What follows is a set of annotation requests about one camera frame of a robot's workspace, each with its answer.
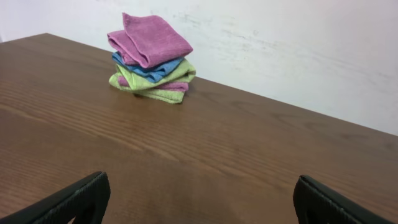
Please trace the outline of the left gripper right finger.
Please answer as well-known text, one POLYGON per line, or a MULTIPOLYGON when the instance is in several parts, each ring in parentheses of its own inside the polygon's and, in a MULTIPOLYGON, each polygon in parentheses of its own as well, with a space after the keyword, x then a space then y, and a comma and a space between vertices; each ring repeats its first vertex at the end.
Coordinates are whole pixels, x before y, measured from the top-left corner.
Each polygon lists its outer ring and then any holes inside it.
POLYGON ((308 175, 298 178, 293 202, 299 224, 393 224, 308 175))

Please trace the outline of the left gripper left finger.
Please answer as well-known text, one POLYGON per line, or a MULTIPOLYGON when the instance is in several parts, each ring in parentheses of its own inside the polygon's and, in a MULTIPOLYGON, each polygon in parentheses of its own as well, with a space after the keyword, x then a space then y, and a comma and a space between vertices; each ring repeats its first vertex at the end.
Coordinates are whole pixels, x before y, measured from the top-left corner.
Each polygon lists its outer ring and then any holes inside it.
POLYGON ((94 172, 16 213, 2 224, 81 223, 101 224, 111 189, 105 172, 94 172))

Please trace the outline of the purple microfiber cloth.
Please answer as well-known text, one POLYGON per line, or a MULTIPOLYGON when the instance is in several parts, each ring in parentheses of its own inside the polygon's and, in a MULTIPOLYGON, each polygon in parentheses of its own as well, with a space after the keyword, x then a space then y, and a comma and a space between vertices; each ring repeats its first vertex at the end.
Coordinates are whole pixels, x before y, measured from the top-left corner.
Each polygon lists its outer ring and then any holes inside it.
POLYGON ((108 34, 108 42, 127 65, 151 68, 193 51, 192 46, 159 16, 135 17, 123 13, 123 26, 123 30, 108 34))

